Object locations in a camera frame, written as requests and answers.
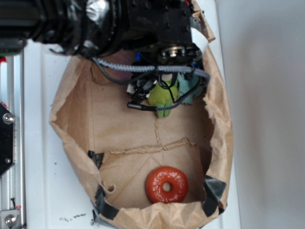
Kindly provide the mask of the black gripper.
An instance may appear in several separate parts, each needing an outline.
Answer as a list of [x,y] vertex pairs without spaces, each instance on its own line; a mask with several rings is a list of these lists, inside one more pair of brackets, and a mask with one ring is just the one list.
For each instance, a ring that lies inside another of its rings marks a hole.
[[127,31],[125,50],[140,51],[153,64],[188,64],[202,51],[192,41],[191,30],[201,30],[185,0],[127,0],[123,7]]

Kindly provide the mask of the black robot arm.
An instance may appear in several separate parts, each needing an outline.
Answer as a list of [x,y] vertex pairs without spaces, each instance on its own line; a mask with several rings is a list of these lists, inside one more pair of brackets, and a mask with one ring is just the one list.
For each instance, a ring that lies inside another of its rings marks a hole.
[[86,59],[117,51],[143,53],[152,63],[188,63],[204,50],[195,43],[188,0],[3,0],[0,54],[15,55],[28,40],[55,44],[55,53]]

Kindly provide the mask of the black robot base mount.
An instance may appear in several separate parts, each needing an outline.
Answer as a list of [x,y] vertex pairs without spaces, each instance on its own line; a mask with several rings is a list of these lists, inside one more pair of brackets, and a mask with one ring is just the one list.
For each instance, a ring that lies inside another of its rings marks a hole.
[[0,104],[0,177],[13,164],[14,115]]

